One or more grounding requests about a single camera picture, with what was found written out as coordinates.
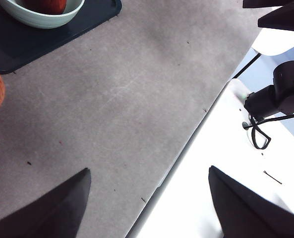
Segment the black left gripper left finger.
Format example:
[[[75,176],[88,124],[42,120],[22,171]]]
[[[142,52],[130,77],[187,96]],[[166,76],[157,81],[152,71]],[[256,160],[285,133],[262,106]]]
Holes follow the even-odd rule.
[[[74,238],[91,186],[84,168],[34,202],[0,220],[0,238]]]

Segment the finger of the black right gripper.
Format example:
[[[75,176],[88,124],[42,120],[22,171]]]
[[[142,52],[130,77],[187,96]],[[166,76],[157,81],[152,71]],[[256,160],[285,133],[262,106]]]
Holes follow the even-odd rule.
[[[294,31],[294,4],[282,6],[258,19],[258,27]]]
[[[294,0],[243,0],[242,8],[264,8],[287,5]]]

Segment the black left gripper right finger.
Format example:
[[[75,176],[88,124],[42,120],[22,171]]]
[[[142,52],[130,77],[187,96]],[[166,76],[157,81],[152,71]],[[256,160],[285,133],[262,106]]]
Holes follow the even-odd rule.
[[[294,238],[294,214],[264,199],[215,166],[209,168],[208,180],[226,238]]]

